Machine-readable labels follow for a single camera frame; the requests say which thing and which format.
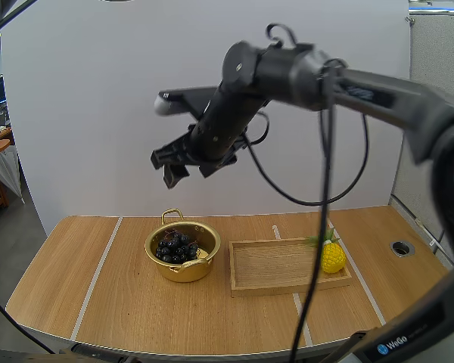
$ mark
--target grapes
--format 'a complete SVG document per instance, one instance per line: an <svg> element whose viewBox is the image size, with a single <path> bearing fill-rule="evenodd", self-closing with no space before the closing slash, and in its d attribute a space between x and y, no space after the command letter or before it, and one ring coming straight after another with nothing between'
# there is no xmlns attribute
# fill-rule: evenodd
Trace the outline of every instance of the grapes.
<svg viewBox="0 0 454 363"><path fill-rule="evenodd" d="M171 240L168 241L166 244L168 248L171 250L176 250L176 248L179 246L179 239L178 238L172 238Z"/></svg>
<svg viewBox="0 0 454 363"><path fill-rule="evenodd" d="M197 257L197 251L194 250L188 251L188 257Z"/></svg>
<svg viewBox="0 0 454 363"><path fill-rule="evenodd" d="M158 243L155 257L163 262L177 265L197 259L197 241L190 242L190 240L187 234L175 230L169 231Z"/></svg>
<svg viewBox="0 0 454 363"><path fill-rule="evenodd" d="M186 234L183 234L181 237L180 237L180 242L182 244L188 244L188 242L190 242L190 237L187 236Z"/></svg>
<svg viewBox="0 0 454 363"><path fill-rule="evenodd" d="M163 257L161 258L161 260L162 260L163 262L166 262L166 263L172 263L172 261L173 261L173 259L172 259L172 257L171 257L170 255L165 255L165 256L163 256Z"/></svg>

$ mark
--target gray partition wall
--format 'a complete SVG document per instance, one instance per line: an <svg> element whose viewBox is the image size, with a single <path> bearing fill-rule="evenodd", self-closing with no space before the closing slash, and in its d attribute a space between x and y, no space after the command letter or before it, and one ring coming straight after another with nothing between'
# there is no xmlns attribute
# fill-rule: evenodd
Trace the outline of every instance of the gray partition wall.
<svg viewBox="0 0 454 363"><path fill-rule="evenodd" d="M412 12L411 26L411 79L441 87L454 94L454 13L448 11ZM431 163L415 166L406 143L403 143L400 164L393 194L395 194L436 237L443 231L432 204L430 192ZM431 240L399 204L392 200L401 214L414 225L428 242ZM452 257L445 238L442 247ZM441 262L450 267L447 258L437 251Z"/></svg>

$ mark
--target white backdrop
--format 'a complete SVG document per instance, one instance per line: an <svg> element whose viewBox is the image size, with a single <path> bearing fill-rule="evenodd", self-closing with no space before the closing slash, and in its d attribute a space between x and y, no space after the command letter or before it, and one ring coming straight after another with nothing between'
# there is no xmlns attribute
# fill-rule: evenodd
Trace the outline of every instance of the white backdrop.
<svg viewBox="0 0 454 363"><path fill-rule="evenodd" d="M290 213L306 210L261 179L247 151L208 179L191 177L168 191L150 162L154 148L185 132L190 116L161 118L161 89L217 85L229 47L242 39L267 46L268 23L291 26L353 68L409 76L406 0L48 0L2 31L2 63L20 160L50 233L68 215L158 216ZM269 137L256 148L283 188L318 200L322 155L316 115L271 103ZM262 132L252 122L251 136ZM370 120L364 176L335 209L388 201L402 132ZM362 162L359 115L339 109L332 194Z"/></svg>

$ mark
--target umbrella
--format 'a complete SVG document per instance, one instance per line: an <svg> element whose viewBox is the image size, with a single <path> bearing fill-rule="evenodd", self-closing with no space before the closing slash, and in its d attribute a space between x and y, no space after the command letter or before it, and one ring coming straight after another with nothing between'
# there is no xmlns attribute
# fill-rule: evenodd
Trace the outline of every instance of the umbrella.
<svg viewBox="0 0 454 363"><path fill-rule="evenodd" d="M7 147L0 153L0 182L13 191L25 204L20 188L20 171L18 167L18 153L15 145Z"/></svg>

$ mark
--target gold pot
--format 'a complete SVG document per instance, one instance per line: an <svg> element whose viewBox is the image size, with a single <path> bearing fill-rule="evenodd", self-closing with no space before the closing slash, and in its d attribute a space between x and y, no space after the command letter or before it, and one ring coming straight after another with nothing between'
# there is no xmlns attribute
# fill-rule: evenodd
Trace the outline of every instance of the gold pot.
<svg viewBox="0 0 454 363"><path fill-rule="evenodd" d="M181 221L165 223L165 215L178 213ZM199 254L193 261L181 265L163 262L155 256L158 243L172 230L187 234L191 240L197 240ZM157 264L158 271L167 279L175 282L192 282L206 276L212 268L213 257L220 248L220 236L215 229L200 222L185 221L178 209L168 209L161 215L161 227L150 233L145 242L148 256Z"/></svg>

